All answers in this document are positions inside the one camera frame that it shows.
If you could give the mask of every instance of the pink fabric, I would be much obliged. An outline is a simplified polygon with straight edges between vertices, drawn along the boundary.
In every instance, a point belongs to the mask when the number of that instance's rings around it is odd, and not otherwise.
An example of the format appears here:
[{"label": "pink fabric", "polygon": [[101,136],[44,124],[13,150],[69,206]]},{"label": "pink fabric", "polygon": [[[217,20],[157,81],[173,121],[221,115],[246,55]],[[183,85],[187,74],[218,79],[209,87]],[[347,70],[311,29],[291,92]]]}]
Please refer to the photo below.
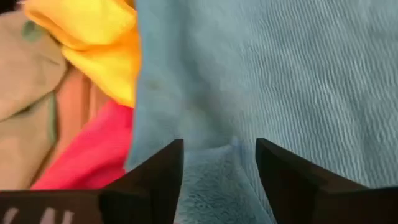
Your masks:
[{"label": "pink fabric", "polygon": [[132,108],[107,103],[31,189],[100,189],[123,176],[132,113]]}]

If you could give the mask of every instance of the towel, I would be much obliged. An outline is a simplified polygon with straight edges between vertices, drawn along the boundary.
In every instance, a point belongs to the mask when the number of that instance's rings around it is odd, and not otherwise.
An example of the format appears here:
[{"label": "towel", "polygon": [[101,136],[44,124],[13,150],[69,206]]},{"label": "towel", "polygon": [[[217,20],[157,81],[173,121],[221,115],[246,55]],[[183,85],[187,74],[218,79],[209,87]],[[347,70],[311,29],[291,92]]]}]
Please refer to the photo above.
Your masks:
[{"label": "towel", "polygon": [[25,0],[24,10],[62,44],[72,65],[118,103],[134,106],[141,50],[127,0]]},{"label": "towel", "polygon": [[22,11],[0,16],[0,190],[28,189],[57,139],[58,45]]},{"label": "towel", "polygon": [[274,223],[266,138],[368,187],[398,184],[398,3],[137,0],[131,170],[185,143],[177,222]]}]

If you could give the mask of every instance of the blue fabric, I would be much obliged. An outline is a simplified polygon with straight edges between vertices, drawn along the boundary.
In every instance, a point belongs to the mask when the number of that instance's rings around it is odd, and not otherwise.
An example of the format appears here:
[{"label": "blue fabric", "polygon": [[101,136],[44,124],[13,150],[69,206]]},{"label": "blue fabric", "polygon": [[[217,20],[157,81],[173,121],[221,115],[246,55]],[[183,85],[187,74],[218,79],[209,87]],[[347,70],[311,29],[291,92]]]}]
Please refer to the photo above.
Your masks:
[{"label": "blue fabric", "polygon": [[143,66],[128,170],[176,138],[176,222],[272,223],[266,138],[367,185],[398,183],[396,0],[136,0]]}]

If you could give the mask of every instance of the clothing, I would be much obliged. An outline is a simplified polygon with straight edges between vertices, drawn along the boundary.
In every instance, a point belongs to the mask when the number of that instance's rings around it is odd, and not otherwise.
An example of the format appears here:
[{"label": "clothing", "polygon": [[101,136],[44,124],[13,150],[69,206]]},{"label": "clothing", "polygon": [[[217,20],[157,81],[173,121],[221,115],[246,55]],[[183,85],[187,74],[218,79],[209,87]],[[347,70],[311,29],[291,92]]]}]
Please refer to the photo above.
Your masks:
[{"label": "clothing", "polygon": [[398,184],[398,4],[137,0],[131,170],[176,138],[179,223],[272,223],[266,138],[368,187]]},{"label": "clothing", "polygon": [[132,108],[110,101],[31,189],[100,189],[122,177],[131,128]]},{"label": "clothing", "polygon": [[66,63],[51,37],[16,11],[0,16],[0,68],[2,121],[54,90]]},{"label": "clothing", "polygon": [[0,16],[0,190],[28,189],[57,138],[56,43],[23,12]]},{"label": "clothing", "polygon": [[24,10],[63,45],[71,64],[117,102],[134,106],[141,52],[136,12],[126,1],[26,0]]},{"label": "clothing", "polygon": [[84,125],[94,119],[98,111],[109,101],[90,79],[75,67],[70,67],[61,84],[55,89],[57,99],[57,144],[42,164],[40,177],[66,150]]}]

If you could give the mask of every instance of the tan fabric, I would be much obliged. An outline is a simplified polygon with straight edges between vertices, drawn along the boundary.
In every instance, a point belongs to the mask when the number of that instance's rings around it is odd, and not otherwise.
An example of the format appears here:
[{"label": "tan fabric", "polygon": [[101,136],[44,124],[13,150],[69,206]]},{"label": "tan fabric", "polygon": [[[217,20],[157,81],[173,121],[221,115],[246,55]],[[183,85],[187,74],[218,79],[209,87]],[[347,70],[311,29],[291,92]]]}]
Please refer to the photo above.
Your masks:
[{"label": "tan fabric", "polygon": [[28,189],[55,142],[55,96],[0,121],[0,189]]},{"label": "tan fabric", "polygon": [[28,189],[56,140],[58,45],[21,11],[0,16],[0,190]]},{"label": "tan fabric", "polygon": [[26,22],[22,11],[0,16],[0,121],[54,90],[65,73],[60,47],[45,32],[24,38]]}]

